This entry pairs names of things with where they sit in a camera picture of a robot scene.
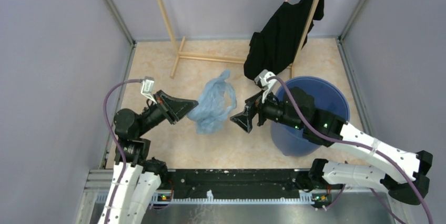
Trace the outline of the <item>light blue plastic trash bag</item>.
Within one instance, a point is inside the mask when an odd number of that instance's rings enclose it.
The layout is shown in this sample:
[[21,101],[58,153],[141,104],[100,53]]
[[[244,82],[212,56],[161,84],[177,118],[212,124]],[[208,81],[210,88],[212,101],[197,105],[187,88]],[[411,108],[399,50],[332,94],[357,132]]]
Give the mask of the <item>light blue plastic trash bag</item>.
[[195,123],[196,133],[210,135],[221,130],[228,115],[237,107],[236,92],[227,82],[231,70],[224,70],[208,81],[198,97],[198,106],[187,117]]

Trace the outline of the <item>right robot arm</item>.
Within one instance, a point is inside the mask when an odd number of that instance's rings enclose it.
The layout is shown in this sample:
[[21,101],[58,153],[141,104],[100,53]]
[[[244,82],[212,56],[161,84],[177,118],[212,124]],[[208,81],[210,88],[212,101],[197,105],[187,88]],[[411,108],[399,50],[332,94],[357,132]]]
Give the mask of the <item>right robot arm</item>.
[[427,174],[433,156],[427,151],[409,152],[372,137],[346,119],[315,106],[315,100],[300,88],[293,88],[284,99],[262,90],[245,102],[244,110],[231,121],[245,132],[267,120],[301,130],[312,144],[348,152],[365,165],[341,164],[316,159],[308,174],[315,188],[350,184],[387,192],[393,199],[409,205],[423,204],[429,192]]

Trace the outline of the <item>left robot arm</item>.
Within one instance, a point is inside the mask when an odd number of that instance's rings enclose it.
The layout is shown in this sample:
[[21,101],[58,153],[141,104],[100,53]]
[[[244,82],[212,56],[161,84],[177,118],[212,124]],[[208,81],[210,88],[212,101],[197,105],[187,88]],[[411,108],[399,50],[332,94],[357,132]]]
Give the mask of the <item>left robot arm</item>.
[[150,140],[142,136],[163,121],[174,125],[198,106],[198,101],[175,98],[159,90],[140,114],[131,109],[114,116],[117,135],[113,177],[99,223],[141,223],[152,196],[168,184],[165,162],[148,159]]

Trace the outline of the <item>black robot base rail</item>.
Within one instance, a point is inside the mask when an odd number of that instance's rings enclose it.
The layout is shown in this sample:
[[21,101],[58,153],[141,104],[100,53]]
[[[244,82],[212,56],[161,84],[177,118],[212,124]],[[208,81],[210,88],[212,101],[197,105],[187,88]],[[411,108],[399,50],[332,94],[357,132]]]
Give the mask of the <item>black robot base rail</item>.
[[160,192],[175,200],[280,200],[300,199],[305,192],[341,189],[312,180],[301,169],[176,169],[161,180]]

